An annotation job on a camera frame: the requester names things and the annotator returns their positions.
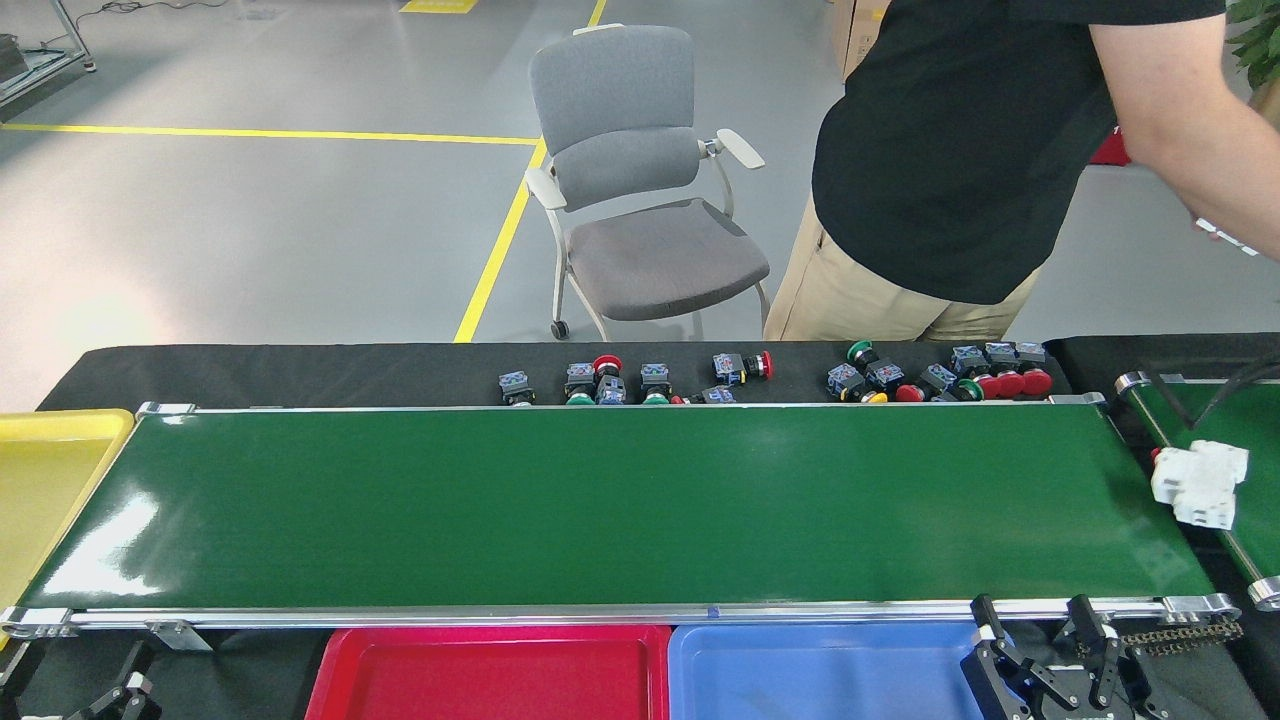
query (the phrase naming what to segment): blue tray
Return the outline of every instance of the blue tray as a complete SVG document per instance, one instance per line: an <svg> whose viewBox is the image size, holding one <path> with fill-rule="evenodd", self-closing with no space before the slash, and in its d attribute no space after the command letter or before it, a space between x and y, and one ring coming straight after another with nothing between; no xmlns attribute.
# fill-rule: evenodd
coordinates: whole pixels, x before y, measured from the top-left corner
<svg viewBox="0 0 1280 720"><path fill-rule="evenodd" d="M690 625L671 637L671 720L983 720L972 623Z"/></svg>

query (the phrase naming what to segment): person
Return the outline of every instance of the person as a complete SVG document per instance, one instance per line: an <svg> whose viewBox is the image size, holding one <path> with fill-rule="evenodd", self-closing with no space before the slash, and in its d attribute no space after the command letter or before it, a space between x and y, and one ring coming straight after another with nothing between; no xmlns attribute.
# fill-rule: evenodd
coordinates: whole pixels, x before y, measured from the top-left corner
<svg viewBox="0 0 1280 720"><path fill-rule="evenodd" d="M765 340L998 340L1119 119L1196 217L1280 259L1280 135L1224 0L893 0L818 135Z"/></svg>

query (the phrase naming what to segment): khaki pants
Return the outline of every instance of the khaki pants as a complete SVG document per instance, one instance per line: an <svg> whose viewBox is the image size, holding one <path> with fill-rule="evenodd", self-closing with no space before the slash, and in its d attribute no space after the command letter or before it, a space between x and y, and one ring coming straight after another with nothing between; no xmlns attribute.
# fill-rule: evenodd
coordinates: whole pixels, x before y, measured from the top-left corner
<svg viewBox="0 0 1280 720"><path fill-rule="evenodd" d="M764 340L1000 340L1039 268L998 305L970 305L899 287L855 263L805 206Z"/></svg>

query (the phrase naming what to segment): yellow tray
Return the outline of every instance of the yellow tray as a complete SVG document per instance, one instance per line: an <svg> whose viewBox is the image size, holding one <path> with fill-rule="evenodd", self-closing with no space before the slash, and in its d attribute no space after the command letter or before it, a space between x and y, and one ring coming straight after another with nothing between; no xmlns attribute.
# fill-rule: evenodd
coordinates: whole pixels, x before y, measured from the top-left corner
<svg viewBox="0 0 1280 720"><path fill-rule="evenodd" d="M132 428L124 410L0 414L0 609L22 597Z"/></svg>

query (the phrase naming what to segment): gray floor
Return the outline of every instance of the gray floor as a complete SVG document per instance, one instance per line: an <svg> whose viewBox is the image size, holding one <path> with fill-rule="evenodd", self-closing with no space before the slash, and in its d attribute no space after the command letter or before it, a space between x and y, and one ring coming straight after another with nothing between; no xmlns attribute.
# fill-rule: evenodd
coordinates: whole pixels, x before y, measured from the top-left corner
<svg viewBox="0 0 1280 720"><path fill-rule="evenodd" d="M595 0L480 0L467 15L401 4L233 0L84 18L101 69L0 119L534 138L529 58L586 24ZM769 161L733 179L737 219L774 268L771 291L818 123L841 90L829 12L822 0L604 9L603 22L692 33L698 129L732 127ZM45 0L6 1L0 31L24 45L60 33ZM95 347L452 341L530 156L524 145L0 129L0 411L35 407ZM694 190L719 196L710 172ZM475 341L549 340L553 259L530 204ZM573 340L598 338L576 297L564 310ZM754 293L611 327L617 340L759 337ZM1280 266L1194 233L1149 172L1093 168L1010 334L1277 329Z"/></svg>

